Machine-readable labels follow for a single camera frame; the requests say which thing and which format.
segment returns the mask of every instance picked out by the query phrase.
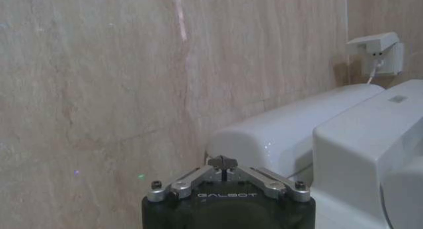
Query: beige marble tile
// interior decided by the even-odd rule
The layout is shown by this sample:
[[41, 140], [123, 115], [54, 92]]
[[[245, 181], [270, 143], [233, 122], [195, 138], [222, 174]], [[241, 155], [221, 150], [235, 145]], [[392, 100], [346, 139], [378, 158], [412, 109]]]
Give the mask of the beige marble tile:
[[0, 0], [0, 227], [141, 228], [215, 130], [348, 82], [346, 21], [346, 0]]
[[[410, 78], [422, 78], [422, 2], [423, 0], [349, 0], [350, 39], [396, 31], [406, 44], [405, 73], [398, 77], [376, 79], [374, 83], [384, 87], [393, 87]], [[353, 63], [352, 72], [354, 82], [365, 82], [358, 62]]]

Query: white toilet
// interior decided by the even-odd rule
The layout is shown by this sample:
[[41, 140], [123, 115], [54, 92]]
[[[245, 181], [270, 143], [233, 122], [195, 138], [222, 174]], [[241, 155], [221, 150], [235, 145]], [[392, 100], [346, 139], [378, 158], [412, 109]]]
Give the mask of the white toilet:
[[218, 131], [207, 152], [312, 184], [317, 228], [423, 228], [423, 80], [338, 88]]

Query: white cable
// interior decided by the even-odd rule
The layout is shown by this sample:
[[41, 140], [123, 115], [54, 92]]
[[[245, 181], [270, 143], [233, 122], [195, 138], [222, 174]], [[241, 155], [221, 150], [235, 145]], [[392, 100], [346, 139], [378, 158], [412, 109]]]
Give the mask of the white cable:
[[373, 69], [373, 72], [370, 74], [370, 78], [369, 78], [368, 84], [372, 83], [372, 81], [373, 81], [373, 79], [374, 79], [374, 77], [377, 75], [377, 72], [382, 68], [384, 64], [385, 64], [385, 60], [380, 59], [377, 64], [374, 65], [374, 69]]

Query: metal bracket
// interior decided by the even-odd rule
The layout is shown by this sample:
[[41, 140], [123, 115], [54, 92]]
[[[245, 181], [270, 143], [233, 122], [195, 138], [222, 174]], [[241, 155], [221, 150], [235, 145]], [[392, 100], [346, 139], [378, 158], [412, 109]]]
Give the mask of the metal bracket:
[[266, 177], [251, 168], [239, 166], [229, 170], [227, 177], [229, 181], [249, 181], [264, 190], [265, 195], [270, 198], [278, 199], [285, 193], [284, 183]]
[[187, 198], [191, 195], [193, 188], [203, 181], [221, 181], [221, 179], [222, 170], [213, 166], [205, 166], [201, 169], [186, 172], [170, 180], [163, 186], [161, 183], [157, 188], [153, 187], [147, 193], [147, 199], [150, 202], [162, 202], [170, 192], [178, 193], [178, 199]]
[[268, 177], [282, 182], [288, 188], [289, 197], [297, 202], [309, 202], [310, 201], [310, 188], [305, 182], [293, 182], [286, 177], [282, 177], [276, 172], [270, 171], [268, 168], [257, 169], [260, 173]]
[[150, 202], [162, 202], [169, 193], [174, 194], [175, 199], [183, 199], [191, 196], [193, 189], [205, 181], [249, 181], [260, 187], [265, 195], [278, 199], [282, 195], [288, 196], [297, 202], [310, 201], [310, 188], [298, 181], [293, 182], [280, 174], [266, 168], [247, 168], [235, 166], [221, 169], [219, 166], [203, 166], [201, 169], [187, 172], [171, 180], [165, 186], [161, 181], [151, 185], [153, 190], [147, 194]]

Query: toilet lid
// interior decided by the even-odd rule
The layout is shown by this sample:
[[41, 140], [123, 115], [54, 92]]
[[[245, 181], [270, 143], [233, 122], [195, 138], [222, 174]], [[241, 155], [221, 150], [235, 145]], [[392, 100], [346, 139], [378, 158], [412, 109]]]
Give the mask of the toilet lid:
[[384, 198], [394, 229], [423, 228], [423, 157], [393, 172], [384, 183]]

